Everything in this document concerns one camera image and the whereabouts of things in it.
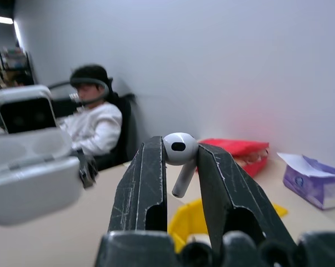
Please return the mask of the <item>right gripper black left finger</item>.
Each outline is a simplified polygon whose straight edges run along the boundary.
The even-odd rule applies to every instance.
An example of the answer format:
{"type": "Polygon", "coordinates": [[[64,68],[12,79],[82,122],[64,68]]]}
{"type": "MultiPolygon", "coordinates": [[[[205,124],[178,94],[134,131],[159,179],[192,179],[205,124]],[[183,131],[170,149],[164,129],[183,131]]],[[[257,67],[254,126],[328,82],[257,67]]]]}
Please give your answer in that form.
{"type": "Polygon", "coordinates": [[[165,158],[162,137],[141,144],[117,186],[108,231],[167,231],[165,158]]]}

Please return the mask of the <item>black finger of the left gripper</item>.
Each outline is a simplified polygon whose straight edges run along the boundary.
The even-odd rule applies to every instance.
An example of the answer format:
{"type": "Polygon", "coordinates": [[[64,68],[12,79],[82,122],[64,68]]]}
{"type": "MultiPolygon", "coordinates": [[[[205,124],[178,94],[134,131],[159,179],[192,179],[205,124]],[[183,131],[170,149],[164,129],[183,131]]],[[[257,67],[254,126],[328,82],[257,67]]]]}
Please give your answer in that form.
{"type": "Polygon", "coordinates": [[[87,189],[96,183],[98,175],[96,161],[93,156],[87,156],[82,150],[77,151],[79,159],[79,176],[81,178],[83,188],[87,189]]]}

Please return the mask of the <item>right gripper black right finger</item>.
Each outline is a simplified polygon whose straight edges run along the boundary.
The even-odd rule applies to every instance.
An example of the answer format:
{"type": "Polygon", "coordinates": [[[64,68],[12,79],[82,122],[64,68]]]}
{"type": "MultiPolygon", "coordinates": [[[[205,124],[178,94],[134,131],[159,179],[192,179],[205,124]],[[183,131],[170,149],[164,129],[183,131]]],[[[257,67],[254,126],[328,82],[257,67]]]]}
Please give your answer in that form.
{"type": "Polygon", "coordinates": [[[293,249],[295,242],[263,189],[224,149],[201,144],[197,156],[204,217],[212,249],[222,251],[223,235],[245,233],[256,246],[268,241],[293,249]]]}

